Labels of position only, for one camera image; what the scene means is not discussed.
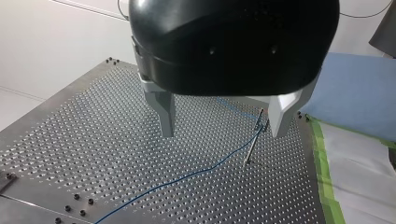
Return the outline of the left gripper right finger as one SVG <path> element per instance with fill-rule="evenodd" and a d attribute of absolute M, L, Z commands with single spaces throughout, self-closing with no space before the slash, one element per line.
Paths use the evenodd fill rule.
<path fill-rule="evenodd" d="M 287 133 L 292 119 L 297 112 L 310 100 L 318 78 L 319 76 L 302 89 L 288 94 L 273 96 L 226 96 L 226 99 L 266 109 L 272 136 L 281 137 Z"/>

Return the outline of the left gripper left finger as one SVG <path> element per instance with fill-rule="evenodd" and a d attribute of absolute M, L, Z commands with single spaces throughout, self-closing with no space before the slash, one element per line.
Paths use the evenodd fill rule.
<path fill-rule="evenodd" d="M 137 62 L 139 80 L 147 104 L 157 113 L 163 137 L 173 137 L 175 131 L 176 107 L 174 94 L 162 89 L 148 76 L 144 68 L 144 58 L 132 36 L 134 55 Z"/>

